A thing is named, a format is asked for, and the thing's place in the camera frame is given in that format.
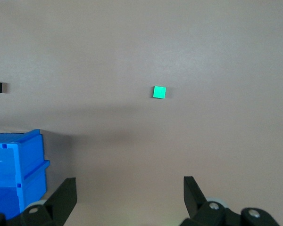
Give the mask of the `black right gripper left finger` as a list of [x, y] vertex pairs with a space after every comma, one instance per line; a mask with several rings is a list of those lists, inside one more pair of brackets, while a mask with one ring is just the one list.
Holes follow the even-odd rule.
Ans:
[[44, 204], [33, 205], [12, 219], [0, 213], [0, 226], [63, 226], [76, 203], [76, 178], [66, 178]]

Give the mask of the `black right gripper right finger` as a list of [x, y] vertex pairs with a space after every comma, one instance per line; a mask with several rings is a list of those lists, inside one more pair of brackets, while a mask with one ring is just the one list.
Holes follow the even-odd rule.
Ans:
[[182, 226], [277, 226], [279, 223], [266, 211], [244, 208], [237, 214], [217, 201], [208, 201], [192, 176], [183, 179], [184, 203], [189, 218]]

